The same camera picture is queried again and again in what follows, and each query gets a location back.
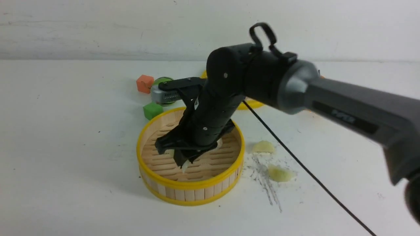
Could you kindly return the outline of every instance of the white table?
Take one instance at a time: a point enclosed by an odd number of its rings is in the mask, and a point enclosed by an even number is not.
[[[328,78],[420,99],[418,63],[316,64]],[[260,162],[297,172],[296,181],[274,184],[282,212],[253,180],[251,154],[237,186],[213,203],[175,206],[146,189],[135,145],[150,96],[137,92],[135,80],[141,74],[199,76],[204,67],[204,62],[0,61],[0,234],[368,235],[279,145],[276,155]],[[377,235],[420,235],[403,201],[406,182],[390,184],[378,145],[314,113],[290,116],[267,106],[256,111]],[[247,146],[263,139],[275,143],[249,111],[237,111],[233,119]]]

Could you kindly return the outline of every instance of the black handle loop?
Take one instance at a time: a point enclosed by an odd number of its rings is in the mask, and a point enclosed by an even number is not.
[[[274,54],[281,62],[285,64],[291,64],[297,60],[297,55],[292,52],[281,53],[276,47],[275,44],[277,43],[276,36],[274,32],[271,30],[270,26],[267,23],[260,22],[256,23],[249,29],[249,35],[251,36],[252,40],[255,43],[255,46],[251,49],[250,53],[253,52],[262,52],[263,51],[263,44],[261,43],[258,36],[255,34],[255,28],[261,27],[264,33],[267,35],[268,40],[270,41],[270,45],[268,46],[269,50],[272,54]]]
[[[272,31],[272,29],[270,28],[270,26],[265,22],[256,23],[249,29],[249,35],[251,36],[252,40],[255,43],[255,49],[259,52],[263,50],[263,46],[262,46],[263,44],[261,43],[258,36],[255,34],[255,28],[257,27],[261,27],[264,33],[267,35],[267,38],[270,41],[270,45],[268,46],[270,51],[275,56],[281,57],[282,53],[274,46],[274,44],[277,43],[277,38],[274,32]]]

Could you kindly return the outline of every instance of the wooden slat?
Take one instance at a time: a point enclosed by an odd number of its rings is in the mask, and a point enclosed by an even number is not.
[[[196,181],[198,180],[206,180],[209,179],[211,177],[214,177],[216,175],[221,174],[222,172],[224,172],[225,170],[202,170],[200,172],[196,172],[196,173],[190,173],[190,174],[183,174],[182,172],[171,175],[171,176],[165,176],[165,178],[168,179],[172,179],[172,180],[177,180],[177,181],[182,181],[182,182],[191,182],[191,180],[196,179]]]
[[[168,157],[166,159],[157,159],[157,160],[144,159],[144,162],[146,165],[150,164],[151,166],[153,166],[153,165],[171,164],[171,163],[174,163],[175,161],[173,160],[172,157]]]
[[[226,178],[222,182],[222,191],[226,190],[229,187],[229,178]]]
[[[162,164],[162,165],[152,165],[152,164],[148,164],[147,165],[151,170],[153,170],[154,172],[157,172],[158,170],[173,170],[175,168],[177,168],[176,163],[171,163],[171,164]]]
[[[195,201],[195,192],[194,190],[185,190],[185,201],[193,202]]]
[[[175,189],[175,199],[179,201],[185,201],[185,192],[184,190]]]
[[[204,189],[197,189],[195,192],[195,200],[204,200]]]
[[[161,160],[161,159],[173,159],[172,155],[169,154],[162,154],[159,155],[157,151],[153,151],[153,153],[148,152],[144,155],[143,160]]]
[[[229,177],[229,186],[232,185],[235,182],[236,173],[232,173]]]
[[[147,185],[149,185],[150,187],[152,186],[152,184],[150,183],[150,178],[148,176],[144,176],[144,180],[146,181]]]
[[[222,183],[218,183],[214,186],[214,195],[222,192]]]
[[[209,199],[214,196],[214,186],[204,189],[204,198]]]
[[[166,196],[166,188],[165,186],[161,185],[161,184],[157,184],[157,191],[159,192],[159,194],[161,194],[162,196]]]
[[[175,190],[169,187],[165,187],[166,196],[170,199],[175,199]]]
[[[152,187],[152,189],[156,192],[158,191],[158,184],[152,179],[150,180],[150,187]]]

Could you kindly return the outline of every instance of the black cable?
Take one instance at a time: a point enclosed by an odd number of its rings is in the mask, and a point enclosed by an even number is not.
[[[247,106],[247,108],[255,115],[255,117],[262,123],[262,125],[268,130],[268,132],[270,132],[270,134],[277,140],[278,143],[280,143],[280,145],[293,157],[293,159],[315,180],[315,182],[317,182],[319,184],[319,186],[321,186],[321,188],[324,189],[325,192],[327,192],[328,195],[330,195],[330,197],[332,199],[334,199],[334,201],[336,201],[336,203],[338,205],[340,205],[340,207],[342,207],[347,214],[349,214],[351,217],[353,217],[353,219],[355,221],[357,221],[370,235],[372,236],[376,236],[376,234],[374,232],[372,232],[369,227],[367,227],[359,218],[357,218],[357,216],[355,216],[346,206],[344,206],[344,204],[338,200],[336,198],[336,196],[334,196],[334,194],[332,194],[330,192],[330,190],[328,190],[327,187],[325,187],[325,185],[318,179],[315,177],[314,174],[312,174],[312,172],[310,172],[310,170],[308,170],[308,168],[306,168],[306,166],[300,162],[300,160],[290,151],[289,148],[286,147],[286,145],[274,134],[274,132],[268,127],[268,125],[261,119],[261,117],[248,105],[247,102],[242,101],[245,106]]]

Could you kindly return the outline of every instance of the white wall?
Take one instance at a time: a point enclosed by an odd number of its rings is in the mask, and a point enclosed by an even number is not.
[[[258,21],[301,58],[420,61],[419,0],[0,0],[0,58],[206,60]]]

